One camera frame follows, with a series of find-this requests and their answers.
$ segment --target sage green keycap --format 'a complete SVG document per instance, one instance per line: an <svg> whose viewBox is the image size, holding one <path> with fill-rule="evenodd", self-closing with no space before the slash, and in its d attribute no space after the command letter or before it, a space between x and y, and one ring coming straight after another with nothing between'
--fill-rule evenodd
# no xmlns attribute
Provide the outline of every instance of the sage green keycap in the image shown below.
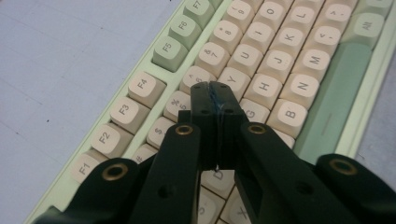
<svg viewBox="0 0 396 224"><path fill-rule="evenodd" d="M186 49L191 49L201 34L199 25L186 15L174 18L169 29L169 36L180 42Z"/></svg>
<svg viewBox="0 0 396 224"><path fill-rule="evenodd" d="M340 44L294 146L300 158L315 164L334 153L371 55L366 45Z"/></svg>
<svg viewBox="0 0 396 224"><path fill-rule="evenodd" d="M152 61L170 72L176 72L187 53L187 49L177 40L163 36L155 44Z"/></svg>

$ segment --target keyboard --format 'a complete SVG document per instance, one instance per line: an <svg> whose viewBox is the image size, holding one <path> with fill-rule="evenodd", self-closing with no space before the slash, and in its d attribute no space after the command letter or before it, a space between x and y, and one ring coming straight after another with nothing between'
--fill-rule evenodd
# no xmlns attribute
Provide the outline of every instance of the keyboard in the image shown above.
<svg viewBox="0 0 396 224"><path fill-rule="evenodd" d="M160 148L190 87L231 87L300 158L354 157L396 46L392 0L185 0L26 222L64 210L100 162ZM198 223L249 223L233 171L202 173Z"/></svg>

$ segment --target a key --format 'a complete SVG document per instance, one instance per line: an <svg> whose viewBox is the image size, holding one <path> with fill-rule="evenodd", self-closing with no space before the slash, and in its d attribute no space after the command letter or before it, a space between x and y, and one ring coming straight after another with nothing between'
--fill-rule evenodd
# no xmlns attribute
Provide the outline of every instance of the a key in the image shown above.
<svg viewBox="0 0 396 224"><path fill-rule="evenodd" d="M105 156L120 157L133 136L113 123L102 124L96 128L91 138L91 146Z"/></svg>
<svg viewBox="0 0 396 224"><path fill-rule="evenodd" d="M164 117L158 118L148 131L147 141L150 145L160 148L166 131L175 123Z"/></svg>
<svg viewBox="0 0 396 224"><path fill-rule="evenodd" d="M268 50L275 36L275 32L268 25L255 21L247 28L241 44L247 44L258 49L262 54Z"/></svg>
<svg viewBox="0 0 396 224"><path fill-rule="evenodd" d="M277 96L282 90L282 83L273 77L257 74L245 93L245 98L272 109Z"/></svg>
<svg viewBox="0 0 396 224"><path fill-rule="evenodd" d="M227 50L215 43L207 42L195 59L195 65L204 68L215 77L219 77L229 59L230 54Z"/></svg>
<svg viewBox="0 0 396 224"><path fill-rule="evenodd" d="M148 108L154 107L163 94L166 85L157 78L145 73L136 73L129 83L129 96Z"/></svg>
<svg viewBox="0 0 396 224"><path fill-rule="evenodd" d="M218 82L228 85L233 91L233 95L235 96L236 100L240 101L242 95L248 87L250 77L232 67L226 67L221 73Z"/></svg>
<svg viewBox="0 0 396 224"><path fill-rule="evenodd" d="M249 77L253 77L260 62L262 61L262 53L250 45L238 45L227 66L233 67Z"/></svg>
<svg viewBox="0 0 396 224"><path fill-rule="evenodd" d="M233 189L233 173L234 170L203 171L201 184L227 199Z"/></svg>
<svg viewBox="0 0 396 224"><path fill-rule="evenodd" d="M175 91L168 99L163 115L177 122L179 110L190 110L191 109L191 98L183 91Z"/></svg>
<svg viewBox="0 0 396 224"><path fill-rule="evenodd" d="M282 133L296 138L303 128L306 115L307 110L302 105L279 99L267 124Z"/></svg>
<svg viewBox="0 0 396 224"><path fill-rule="evenodd" d="M270 49L265 55L257 73L274 77L281 83L285 83L294 64L294 59L285 51Z"/></svg>
<svg viewBox="0 0 396 224"><path fill-rule="evenodd" d="M292 101L309 109L319 89L319 82L310 76L291 74L280 93L280 98Z"/></svg>
<svg viewBox="0 0 396 224"><path fill-rule="evenodd" d="M222 46L229 54L233 54L241 38L242 31L235 24L230 21L219 21L209 41Z"/></svg>
<svg viewBox="0 0 396 224"><path fill-rule="evenodd" d="M137 149L137 151L132 156L132 160L135 161L137 164L145 161L146 159L150 158L158 151L154 147L150 146L149 144L145 144Z"/></svg>
<svg viewBox="0 0 396 224"><path fill-rule="evenodd" d="M137 133L148 114L147 107L126 96L118 99L110 110L111 120L132 134Z"/></svg>
<svg viewBox="0 0 396 224"><path fill-rule="evenodd" d="M177 40L163 36L155 44L152 61L170 72L176 72L187 53L186 47Z"/></svg>
<svg viewBox="0 0 396 224"><path fill-rule="evenodd" d="M191 49L201 32L201 27L193 19L180 15L172 21L169 36L180 42L186 49Z"/></svg>
<svg viewBox="0 0 396 224"><path fill-rule="evenodd" d="M82 183L93 168L106 160L107 157L98 151L94 149L88 150L79 155L78 160L73 164L71 175L78 183Z"/></svg>
<svg viewBox="0 0 396 224"><path fill-rule="evenodd" d="M179 89L190 95L191 86L199 82L210 82L215 80L215 76L207 72L205 69L199 66L191 66L181 80Z"/></svg>
<svg viewBox="0 0 396 224"><path fill-rule="evenodd" d="M249 99L242 99L241 100L241 108L245 111L247 118L250 122L259 122L265 123L270 115L270 110L267 109L265 106L259 105L250 101Z"/></svg>

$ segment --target green keycap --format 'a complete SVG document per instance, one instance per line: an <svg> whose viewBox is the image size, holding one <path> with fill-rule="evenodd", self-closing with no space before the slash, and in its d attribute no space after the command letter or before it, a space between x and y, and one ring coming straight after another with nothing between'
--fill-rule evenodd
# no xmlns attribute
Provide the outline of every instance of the green keycap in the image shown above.
<svg viewBox="0 0 396 224"><path fill-rule="evenodd" d="M334 153L371 55L366 45L340 44L294 146L300 158L316 164Z"/></svg>
<svg viewBox="0 0 396 224"><path fill-rule="evenodd" d="M155 44L152 61L168 71L176 72L187 53L187 49L177 40L163 36Z"/></svg>

